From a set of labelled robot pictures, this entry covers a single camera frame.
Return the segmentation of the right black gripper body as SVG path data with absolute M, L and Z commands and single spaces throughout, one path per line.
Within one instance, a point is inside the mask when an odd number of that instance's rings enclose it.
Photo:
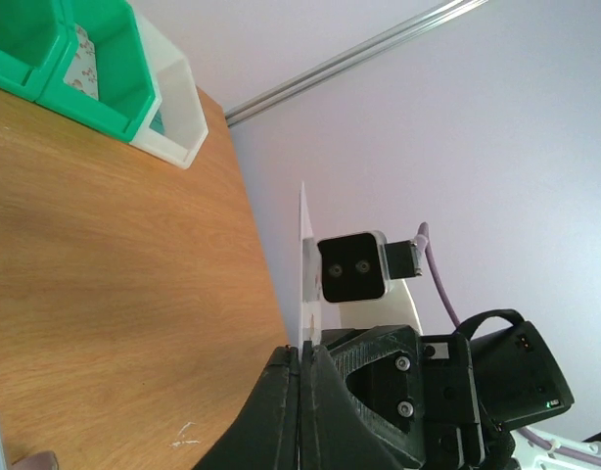
M 422 378 L 426 469 L 511 469 L 515 441 L 483 413 L 470 342 L 463 335 L 424 336 Z

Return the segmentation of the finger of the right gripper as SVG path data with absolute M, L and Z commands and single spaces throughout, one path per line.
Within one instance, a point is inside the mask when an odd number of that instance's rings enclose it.
M 426 462 L 422 343 L 410 326 L 330 329 L 322 334 L 353 408 L 405 468 Z

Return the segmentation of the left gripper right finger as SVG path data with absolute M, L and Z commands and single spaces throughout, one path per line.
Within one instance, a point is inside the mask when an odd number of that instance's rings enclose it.
M 358 416 L 326 348 L 304 342 L 300 362 L 300 468 L 401 467 Z

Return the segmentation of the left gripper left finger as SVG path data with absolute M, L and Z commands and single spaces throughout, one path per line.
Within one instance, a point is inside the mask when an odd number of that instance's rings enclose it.
M 277 347 L 234 422 L 195 467 L 296 469 L 299 408 L 299 350 Z

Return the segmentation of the card with magnetic stripe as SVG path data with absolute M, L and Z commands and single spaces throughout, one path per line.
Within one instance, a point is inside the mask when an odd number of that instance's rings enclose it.
M 306 342 L 318 345 L 322 334 L 321 257 L 311 226 L 304 183 L 299 199 L 300 247 L 300 315 L 298 339 L 300 350 Z

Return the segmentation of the teal card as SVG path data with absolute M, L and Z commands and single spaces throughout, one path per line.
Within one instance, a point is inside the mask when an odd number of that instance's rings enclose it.
M 165 135 L 162 113 L 160 110 L 157 110 L 157 112 L 155 113 L 153 119 L 150 122 L 149 127 L 156 133 L 160 135 Z

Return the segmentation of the white floral VIP card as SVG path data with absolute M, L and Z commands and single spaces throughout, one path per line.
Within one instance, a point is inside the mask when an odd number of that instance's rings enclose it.
M 98 72 L 96 48 L 87 31 L 79 24 L 75 26 L 77 49 L 69 64 L 63 82 L 86 96 L 98 101 Z

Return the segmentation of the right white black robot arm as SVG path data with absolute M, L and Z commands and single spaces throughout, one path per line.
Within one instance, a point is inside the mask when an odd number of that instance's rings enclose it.
M 382 325 L 327 330 L 322 343 L 363 424 L 407 469 L 601 469 L 601 433 L 573 442 L 533 429 L 575 399 L 516 310 L 445 335 Z

